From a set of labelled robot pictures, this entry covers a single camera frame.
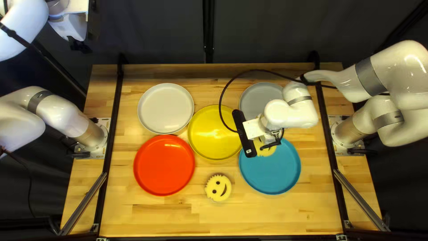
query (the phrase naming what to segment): gray plate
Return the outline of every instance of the gray plate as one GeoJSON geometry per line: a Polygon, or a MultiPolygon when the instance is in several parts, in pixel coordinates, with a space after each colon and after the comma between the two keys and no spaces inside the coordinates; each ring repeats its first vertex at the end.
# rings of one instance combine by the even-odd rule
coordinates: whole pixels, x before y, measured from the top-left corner
{"type": "Polygon", "coordinates": [[[266,104],[273,99],[282,99],[280,85],[269,82],[253,84],[242,93],[239,109],[244,113],[245,119],[249,121],[261,114],[266,104]]]}

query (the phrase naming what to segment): wood grain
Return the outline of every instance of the wood grain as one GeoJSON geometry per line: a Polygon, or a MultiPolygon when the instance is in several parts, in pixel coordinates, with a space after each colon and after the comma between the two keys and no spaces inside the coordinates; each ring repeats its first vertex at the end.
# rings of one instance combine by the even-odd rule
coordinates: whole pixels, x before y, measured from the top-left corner
{"type": "MultiPolygon", "coordinates": [[[[313,68],[310,63],[274,64],[185,64],[126,65],[118,123],[113,147],[107,195],[100,235],[132,236],[213,236],[213,235],[301,235],[336,234],[342,231],[332,175],[321,121],[311,129],[289,129],[284,138],[297,149],[302,172],[295,187],[277,196],[253,190],[242,178],[238,156],[221,164],[212,164],[196,154],[196,169],[189,185],[168,197],[156,197],[143,191],[134,179],[132,165],[140,146],[155,136],[138,121],[137,104],[142,94],[153,85],[173,82],[186,88],[195,102],[195,112],[218,104],[227,81],[247,69],[271,69],[297,77],[313,68]],[[230,198],[213,203],[203,187],[217,172],[230,177],[230,198]]],[[[322,69],[341,70],[340,63],[322,63],[322,69]]],[[[89,84],[85,113],[107,117],[113,104],[116,66],[94,66],[89,84]]],[[[250,85],[269,81],[285,86],[287,80],[267,74],[251,73],[231,84],[223,105],[237,108],[241,93],[250,85]]],[[[316,92],[309,87],[318,110],[316,92]]],[[[329,114],[352,114],[350,102],[337,91],[324,89],[329,114]]],[[[179,133],[187,140],[187,128],[179,133]]],[[[338,158],[340,170],[379,214],[376,195],[365,157],[338,158]]],[[[95,160],[76,160],[73,164],[63,224],[102,170],[95,160]]],[[[345,195],[351,222],[373,228],[359,207],[345,195]]],[[[95,204],[85,212],[73,233],[87,231],[93,223],[95,204]]]]}

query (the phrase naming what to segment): sponge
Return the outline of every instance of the sponge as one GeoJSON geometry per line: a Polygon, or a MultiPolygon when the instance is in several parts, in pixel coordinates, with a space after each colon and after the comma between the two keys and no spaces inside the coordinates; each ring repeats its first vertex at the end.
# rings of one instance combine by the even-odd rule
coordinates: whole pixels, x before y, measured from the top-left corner
{"type": "Polygon", "coordinates": [[[253,142],[254,142],[254,146],[256,147],[256,150],[257,150],[257,156],[259,156],[259,157],[268,157],[268,156],[272,155],[276,150],[276,146],[260,150],[260,147],[264,146],[264,144],[262,143],[260,138],[254,139],[253,142]]]}
{"type": "Polygon", "coordinates": [[[230,196],[232,183],[227,176],[214,175],[208,180],[205,192],[213,201],[222,202],[230,196]]]}

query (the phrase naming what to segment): white plate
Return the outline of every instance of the white plate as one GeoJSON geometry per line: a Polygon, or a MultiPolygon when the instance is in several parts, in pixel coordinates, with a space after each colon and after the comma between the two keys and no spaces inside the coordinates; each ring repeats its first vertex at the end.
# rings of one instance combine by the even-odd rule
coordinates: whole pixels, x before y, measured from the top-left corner
{"type": "Polygon", "coordinates": [[[178,84],[158,84],[148,89],[138,102],[141,124],[156,134],[171,134],[185,127],[194,111],[190,93],[178,84]]]}

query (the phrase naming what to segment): orange plate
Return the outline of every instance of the orange plate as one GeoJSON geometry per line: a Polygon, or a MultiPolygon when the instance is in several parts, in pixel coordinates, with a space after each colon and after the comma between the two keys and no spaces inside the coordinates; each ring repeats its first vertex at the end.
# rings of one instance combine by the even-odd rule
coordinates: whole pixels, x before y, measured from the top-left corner
{"type": "Polygon", "coordinates": [[[144,143],[134,159],[134,176],[146,192],[167,196],[183,189],[195,170],[192,148],[177,136],[156,136],[144,143]]]}

